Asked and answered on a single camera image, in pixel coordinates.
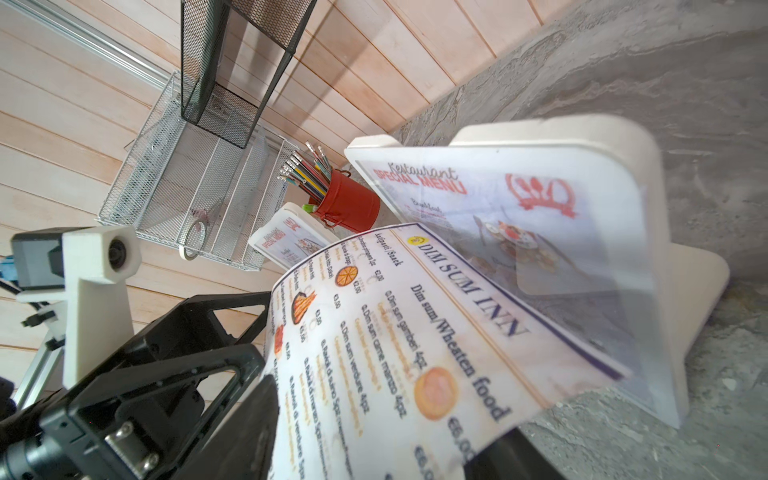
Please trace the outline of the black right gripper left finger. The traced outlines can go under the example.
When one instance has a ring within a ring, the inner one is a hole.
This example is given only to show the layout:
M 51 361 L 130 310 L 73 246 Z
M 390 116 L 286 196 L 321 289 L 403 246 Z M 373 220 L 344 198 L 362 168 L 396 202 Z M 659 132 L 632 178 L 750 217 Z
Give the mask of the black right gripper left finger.
M 265 479 L 279 415 L 275 379 L 265 376 L 248 398 L 176 475 L 178 479 Z

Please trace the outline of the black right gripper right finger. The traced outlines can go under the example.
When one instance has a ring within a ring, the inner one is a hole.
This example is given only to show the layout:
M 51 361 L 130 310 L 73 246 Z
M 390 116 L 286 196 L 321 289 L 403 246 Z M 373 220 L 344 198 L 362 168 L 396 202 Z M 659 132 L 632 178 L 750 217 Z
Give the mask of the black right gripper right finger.
M 518 428 L 494 441 L 464 466 L 471 479 L 564 480 Z

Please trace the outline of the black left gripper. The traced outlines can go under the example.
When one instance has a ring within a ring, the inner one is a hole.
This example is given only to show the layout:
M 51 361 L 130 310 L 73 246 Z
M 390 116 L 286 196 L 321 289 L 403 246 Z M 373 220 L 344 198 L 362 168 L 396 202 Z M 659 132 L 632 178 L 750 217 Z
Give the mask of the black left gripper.
M 170 479 L 201 450 L 264 358 L 234 345 L 109 363 L 1 424 L 4 479 Z

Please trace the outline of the dim sum menu sheet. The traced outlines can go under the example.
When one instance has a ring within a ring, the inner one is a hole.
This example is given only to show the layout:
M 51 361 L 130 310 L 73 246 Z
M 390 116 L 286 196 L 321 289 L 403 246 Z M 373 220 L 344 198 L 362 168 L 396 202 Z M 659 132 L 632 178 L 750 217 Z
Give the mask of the dim sum menu sheet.
M 274 285 L 273 479 L 445 479 L 539 412 L 630 370 L 418 223 L 357 234 Z

